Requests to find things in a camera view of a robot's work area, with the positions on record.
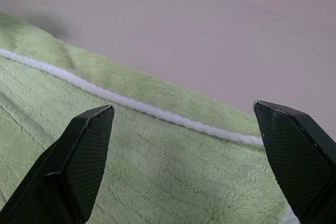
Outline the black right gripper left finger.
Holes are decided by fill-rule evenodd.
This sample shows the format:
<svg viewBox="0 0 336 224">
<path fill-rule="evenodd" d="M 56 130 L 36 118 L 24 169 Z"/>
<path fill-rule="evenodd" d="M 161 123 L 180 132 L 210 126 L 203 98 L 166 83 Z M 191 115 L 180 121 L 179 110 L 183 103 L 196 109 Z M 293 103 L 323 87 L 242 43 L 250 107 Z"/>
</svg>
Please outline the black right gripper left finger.
<svg viewBox="0 0 336 224">
<path fill-rule="evenodd" d="M 114 107 L 74 117 L 1 210 L 1 223 L 86 223 L 104 175 Z"/>
</svg>

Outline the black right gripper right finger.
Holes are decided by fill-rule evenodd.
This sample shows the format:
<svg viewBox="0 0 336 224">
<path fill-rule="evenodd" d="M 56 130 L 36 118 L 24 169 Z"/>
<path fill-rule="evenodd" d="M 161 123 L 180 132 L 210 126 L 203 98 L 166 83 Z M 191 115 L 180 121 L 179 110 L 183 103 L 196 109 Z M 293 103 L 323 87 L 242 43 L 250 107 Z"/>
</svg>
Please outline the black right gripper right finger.
<svg viewBox="0 0 336 224">
<path fill-rule="evenodd" d="M 335 141 L 308 114 L 256 100 L 268 162 L 300 223 L 335 223 Z"/>
</svg>

